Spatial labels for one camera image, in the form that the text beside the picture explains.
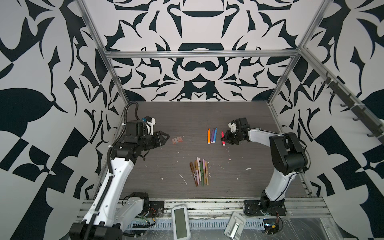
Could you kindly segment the purple highlighter pen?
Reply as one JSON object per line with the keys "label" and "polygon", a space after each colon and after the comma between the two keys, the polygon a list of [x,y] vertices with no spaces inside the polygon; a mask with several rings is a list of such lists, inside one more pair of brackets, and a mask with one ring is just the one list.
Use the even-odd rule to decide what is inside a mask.
{"label": "purple highlighter pen", "polygon": [[212,144],[214,141],[215,128],[212,128],[210,131],[210,143]]}

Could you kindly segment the tan marker pen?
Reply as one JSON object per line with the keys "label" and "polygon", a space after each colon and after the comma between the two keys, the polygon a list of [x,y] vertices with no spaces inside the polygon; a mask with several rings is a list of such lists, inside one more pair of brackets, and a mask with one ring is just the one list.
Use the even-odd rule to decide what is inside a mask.
{"label": "tan marker pen", "polygon": [[209,172],[208,172],[208,162],[205,161],[205,176],[206,176],[206,185],[209,186]]}

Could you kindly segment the red highlighter pen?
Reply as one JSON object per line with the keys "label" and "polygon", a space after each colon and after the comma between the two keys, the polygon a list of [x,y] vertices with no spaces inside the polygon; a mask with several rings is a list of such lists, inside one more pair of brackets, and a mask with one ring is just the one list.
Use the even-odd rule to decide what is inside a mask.
{"label": "red highlighter pen", "polygon": [[225,142],[225,133],[223,131],[221,131],[221,142],[222,142],[222,145],[225,146],[226,145],[226,142]]}

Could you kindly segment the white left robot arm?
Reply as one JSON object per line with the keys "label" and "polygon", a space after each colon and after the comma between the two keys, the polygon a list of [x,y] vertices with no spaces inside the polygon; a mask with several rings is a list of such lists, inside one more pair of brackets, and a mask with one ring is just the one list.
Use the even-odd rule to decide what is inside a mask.
{"label": "white left robot arm", "polygon": [[145,193],[131,194],[117,210],[124,185],[137,159],[144,160],[149,151],[165,145],[170,138],[168,134],[154,130],[154,118],[139,118],[138,109],[137,102],[125,106],[122,128],[108,147],[106,177],[82,221],[71,226],[70,239],[121,240],[132,220],[148,213],[149,197]]}

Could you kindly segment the pink cap brown marker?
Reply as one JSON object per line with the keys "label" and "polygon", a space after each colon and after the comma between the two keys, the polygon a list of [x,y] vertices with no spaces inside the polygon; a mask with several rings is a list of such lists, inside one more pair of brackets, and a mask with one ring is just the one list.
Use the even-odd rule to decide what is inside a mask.
{"label": "pink cap brown marker", "polygon": [[204,177],[204,183],[205,185],[208,185],[208,180],[207,180],[207,174],[206,174],[206,161],[203,159],[203,177]]}

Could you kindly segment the orange highlighter pen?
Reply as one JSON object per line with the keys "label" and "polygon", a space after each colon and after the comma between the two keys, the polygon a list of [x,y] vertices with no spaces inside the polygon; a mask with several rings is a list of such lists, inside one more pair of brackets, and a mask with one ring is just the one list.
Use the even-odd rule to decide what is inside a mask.
{"label": "orange highlighter pen", "polygon": [[207,143],[211,144],[211,129],[208,129]]}

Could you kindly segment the green marker pen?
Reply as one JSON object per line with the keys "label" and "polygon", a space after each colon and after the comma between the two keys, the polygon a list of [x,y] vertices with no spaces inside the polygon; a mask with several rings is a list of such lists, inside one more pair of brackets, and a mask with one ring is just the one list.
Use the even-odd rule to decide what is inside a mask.
{"label": "green marker pen", "polygon": [[200,161],[200,177],[201,177],[201,185],[204,186],[204,172],[203,172],[203,162]]}

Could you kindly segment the blue highlighter pen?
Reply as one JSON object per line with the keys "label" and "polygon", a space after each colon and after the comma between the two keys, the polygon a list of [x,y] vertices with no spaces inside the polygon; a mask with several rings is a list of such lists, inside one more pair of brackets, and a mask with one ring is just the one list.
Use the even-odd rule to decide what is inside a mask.
{"label": "blue highlighter pen", "polygon": [[213,137],[212,137],[212,143],[213,144],[216,142],[216,138],[217,138],[217,128],[215,128],[213,131]]}

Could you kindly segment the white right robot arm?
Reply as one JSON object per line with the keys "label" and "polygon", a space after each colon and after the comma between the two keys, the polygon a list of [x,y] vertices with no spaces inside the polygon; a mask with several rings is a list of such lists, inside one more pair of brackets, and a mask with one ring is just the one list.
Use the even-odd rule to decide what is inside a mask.
{"label": "white right robot arm", "polygon": [[253,216],[285,215],[286,192],[295,177],[304,172],[308,158],[295,133],[276,133],[252,128],[246,118],[231,121],[222,141],[239,145],[241,141],[259,143],[271,150],[274,172],[258,201],[244,201],[244,214]]}

